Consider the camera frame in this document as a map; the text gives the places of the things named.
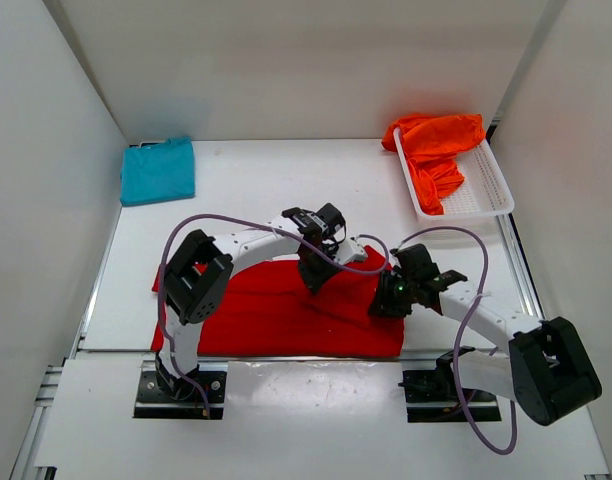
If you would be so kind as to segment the red t shirt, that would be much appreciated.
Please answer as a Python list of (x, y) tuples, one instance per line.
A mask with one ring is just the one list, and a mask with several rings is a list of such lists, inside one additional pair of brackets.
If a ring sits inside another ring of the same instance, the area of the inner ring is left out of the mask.
[(216, 313), (183, 339), (202, 356), (397, 357), (404, 319), (369, 314), (377, 285), (343, 271), (312, 294), (295, 260), (263, 262), (230, 280)]

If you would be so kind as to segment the teal t shirt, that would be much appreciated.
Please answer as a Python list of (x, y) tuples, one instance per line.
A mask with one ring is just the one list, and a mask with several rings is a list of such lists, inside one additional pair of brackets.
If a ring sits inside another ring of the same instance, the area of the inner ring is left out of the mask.
[(123, 153), (120, 202), (141, 206), (195, 196), (195, 156), (188, 137), (170, 138)]

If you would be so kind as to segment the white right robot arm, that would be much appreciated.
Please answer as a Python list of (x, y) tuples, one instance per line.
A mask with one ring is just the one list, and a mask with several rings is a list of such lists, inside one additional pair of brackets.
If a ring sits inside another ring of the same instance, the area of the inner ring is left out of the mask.
[(394, 255), (397, 264), (380, 274), (370, 315), (404, 317), (419, 305), (465, 323), (501, 353), (460, 346), (441, 355), (434, 371), (405, 372), (408, 400), (451, 401), (480, 391), (516, 402), (535, 423), (548, 426), (601, 396), (598, 375), (569, 320), (541, 320), (478, 293), (465, 275), (441, 272), (421, 244)]

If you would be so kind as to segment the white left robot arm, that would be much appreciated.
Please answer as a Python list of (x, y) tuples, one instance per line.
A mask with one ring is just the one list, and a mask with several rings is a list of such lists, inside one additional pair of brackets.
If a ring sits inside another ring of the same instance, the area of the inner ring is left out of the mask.
[(327, 203), (313, 212), (294, 207), (258, 228), (224, 236), (190, 232), (172, 256), (163, 254), (157, 272), (157, 323), (164, 336), (156, 354), (158, 387), (174, 400), (196, 389), (201, 324), (214, 314), (236, 274), (276, 256), (299, 256), (297, 271), (313, 294), (349, 258), (339, 260), (335, 234), (346, 228), (342, 213)]

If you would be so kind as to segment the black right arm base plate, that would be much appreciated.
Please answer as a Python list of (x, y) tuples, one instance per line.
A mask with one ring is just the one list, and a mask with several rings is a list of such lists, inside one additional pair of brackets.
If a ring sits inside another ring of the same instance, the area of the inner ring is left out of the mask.
[[(404, 370), (398, 386), (404, 391), (409, 423), (466, 422), (455, 386), (447, 385), (433, 370)], [(496, 397), (488, 392), (466, 389), (463, 396), (477, 422), (501, 420)]]

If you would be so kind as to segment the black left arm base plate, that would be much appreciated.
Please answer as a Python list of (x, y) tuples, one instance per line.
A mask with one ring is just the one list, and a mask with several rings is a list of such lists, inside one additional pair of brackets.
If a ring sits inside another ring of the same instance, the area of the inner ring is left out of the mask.
[(186, 381), (181, 391), (171, 394), (158, 379), (153, 365), (144, 364), (139, 375), (133, 417), (137, 419), (221, 420), (224, 414), (227, 372), (200, 370), (196, 381), (202, 386), (208, 404), (200, 392)]

